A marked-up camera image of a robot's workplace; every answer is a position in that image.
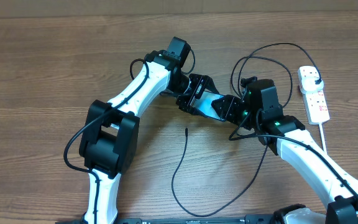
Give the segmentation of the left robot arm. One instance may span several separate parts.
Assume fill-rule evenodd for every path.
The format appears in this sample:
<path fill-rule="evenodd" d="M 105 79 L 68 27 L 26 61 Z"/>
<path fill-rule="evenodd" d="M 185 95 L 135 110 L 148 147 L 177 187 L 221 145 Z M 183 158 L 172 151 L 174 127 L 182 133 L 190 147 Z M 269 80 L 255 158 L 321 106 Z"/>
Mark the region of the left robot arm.
<path fill-rule="evenodd" d="M 82 223 L 114 223 L 117 218 L 119 182 L 135 155 L 140 117 L 159 94 L 172 94 L 189 114 L 218 117 L 212 102 L 222 96 L 210 77 L 181 70 L 191 53 L 185 40 L 174 37 L 167 49 L 141 60 L 138 76 L 120 94 L 89 107 L 79 148 L 90 180 Z"/>

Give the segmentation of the smartphone with blue screen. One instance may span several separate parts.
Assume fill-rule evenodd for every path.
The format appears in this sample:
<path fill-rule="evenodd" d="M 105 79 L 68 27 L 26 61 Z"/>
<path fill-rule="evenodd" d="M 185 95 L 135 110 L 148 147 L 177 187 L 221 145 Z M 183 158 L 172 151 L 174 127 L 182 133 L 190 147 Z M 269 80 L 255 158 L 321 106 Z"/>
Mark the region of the smartphone with blue screen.
<path fill-rule="evenodd" d="M 223 121 L 217 114 L 217 112 L 212 107 L 212 102 L 214 100 L 219 100 L 223 95 L 211 93 L 209 91 L 204 91 L 200 99 L 196 99 L 193 107 L 200 112 L 200 115 L 205 118 L 212 118 L 218 121 Z"/>

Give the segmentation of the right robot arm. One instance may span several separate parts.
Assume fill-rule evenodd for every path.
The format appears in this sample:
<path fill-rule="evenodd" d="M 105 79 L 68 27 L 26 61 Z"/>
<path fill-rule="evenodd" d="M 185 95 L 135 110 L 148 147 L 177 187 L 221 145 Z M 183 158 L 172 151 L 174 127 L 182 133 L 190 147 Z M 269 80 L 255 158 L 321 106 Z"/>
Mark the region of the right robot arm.
<path fill-rule="evenodd" d="M 283 113 L 273 80 L 250 82 L 241 97 L 220 96 L 211 106 L 221 119 L 253 129 L 250 138 L 297 170 L 326 208 L 326 223 L 358 222 L 358 180 L 317 145 L 298 119 Z"/>

